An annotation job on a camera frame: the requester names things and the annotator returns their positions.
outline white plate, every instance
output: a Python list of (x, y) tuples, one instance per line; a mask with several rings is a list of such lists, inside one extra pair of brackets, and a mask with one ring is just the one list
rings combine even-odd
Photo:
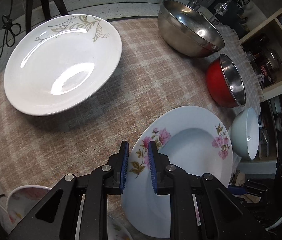
[[(38, 185), (17, 187), (11, 191), (7, 199), (8, 215), (16, 226), (22, 218), (43, 198), (51, 188)], [(81, 216), (84, 199), (81, 201), (75, 240), (79, 239)], [(108, 215), (108, 240), (132, 240), (130, 233), (117, 220)]]
[(277, 114), (282, 114), (281, 102), (278, 96), (274, 98), (274, 106)]
[(272, 112), (273, 112), (274, 114), (278, 114), (278, 113), (277, 113), (277, 110), (276, 110), (276, 108), (275, 108), (274, 98), (271, 98), (271, 99), (270, 99), (270, 105), (271, 105)]
[(119, 33), (101, 18), (79, 14), (54, 18), (16, 46), (4, 72), (4, 91), (25, 114), (65, 111), (104, 85), (121, 51)]
[(165, 113), (138, 139), (129, 156), (122, 207), (140, 232), (169, 238), (170, 196), (157, 196), (153, 191), (147, 156), (151, 139), (172, 164), (198, 176), (210, 172), (226, 187), (232, 172), (232, 147), (222, 122), (198, 106), (182, 106)]

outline gray checkered cloth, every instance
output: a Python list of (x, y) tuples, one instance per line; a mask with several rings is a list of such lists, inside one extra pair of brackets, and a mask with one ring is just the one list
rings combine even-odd
[[(0, 74), (0, 184), (5, 194), (27, 184), (52, 187), (67, 173), (90, 173), (118, 152), (122, 140), (129, 141), (131, 150), (154, 120), (179, 106), (204, 107), (226, 128), (247, 107), (260, 113), (261, 87), (229, 27), (218, 27), (224, 49), (207, 58), (192, 59), (163, 40), (154, 18), (112, 24), (122, 39), (117, 69), (95, 95), (68, 111), (44, 117), (17, 111), (5, 96)], [(242, 76), (245, 107), (220, 107), (208, 92), (204, 71), (220, 53), (233, 60)], [(123, 223), (135, 240), (150, 238), (127, 221), (119, 196), (109, 196), (108, 213)]]

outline red mixing bowl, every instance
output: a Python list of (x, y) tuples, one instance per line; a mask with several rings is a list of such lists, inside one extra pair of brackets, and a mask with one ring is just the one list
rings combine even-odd
[(244, 106), (246, 94), (242, 78), (232, 60), (221, 54), (213, 61), (206, 73), (210, 95), (220, 106)]

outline gold leaf design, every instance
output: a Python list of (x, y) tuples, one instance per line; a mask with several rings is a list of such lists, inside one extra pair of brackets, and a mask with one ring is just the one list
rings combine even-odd
[[(79, 22), (73, 22), (74, 19), (79, 19)], [(92, 38), (93, 42), (96, 42), (98, 38), (107, 38), (109, 37), (109, 33), (103, 33), (102, 32), (102, 26), (100, 25), (101, 19), (94, 17), (94, 21), (89, 21), (88, 17), (85, 15), (79, 15), (79, 16), (72, 16), (68, 17), (68, 20), (65, 22), (62, 22), (58, 25), (49, 26), (53, 27), (50, 28), (50, 30), (53, 33), (60, 33), (65, 30), (73, 30), (73, 29), (86, 29), (87, 32), (95, 25), (97, 24), (96, 32), (94, 37)], [(39, 37), (36, 37), (36, 41), (41, 42), (44, 39), (40, 39)]]
[(221, 124), (219, 124), (218, 127), (216, 127), (216, 129), (217, 129), (217, 134), (219, 135), (222, 132), (223, 127), (221, 126)]
[(113, 225), (114, 230), (116, 230), (116, 231), (120, 231), (122, 229), (119, 225), (117, 225), (115, 223), (112, 223), (112, 225)]
[(136, 154), (138, 155), (138, 158), (140, 159), (140, 157), (142, 156), (141, 150), (139, 149), (139, 150), (136, 152)]
[(155, 142), (155, 144), (157, 145), (158, 149), (162, 147), (162, 143), (160, 141)]
[(140, 172), (142, 172), (145, 168), (144, 165), (140, 165), (138, 162), (131, 162), (132, 163), (132, 166), (134, 168), (132, 168), (131, 170), (129, 170), (129, 172), (133, 172), (134, 174), (137, 175), (137, 177), (139, 176)]

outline table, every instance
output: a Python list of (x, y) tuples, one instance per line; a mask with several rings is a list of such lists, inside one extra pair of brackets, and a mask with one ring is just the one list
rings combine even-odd
[[(122, 39), (122, 56), (108, 82), (80, 105), (52, 116), (29, 116), (7, 100), (0, 74), (0, 185), (6, 195), (15, 187), (52, 187), (65, 174), (81, 176), (106, 163), (122, 140), (130, 150), (139, 136), (165, 112), (185, 105), (204, 107), (229, 128), (247, 107), (260, 113), (263, 94), (239, 40), (227, 26), (218, 26), (225, 48), (203, 59), (172, 49), (160, 36), (157, 19), (112, 22)], [(236, 64), (247, 93), (245, 107), (218, 106), (205, 83), (210, 62), (220, 53)], [(109, 196), (108, 213), (134, 239), (146, 239), (125, 218), (119, 196)]]

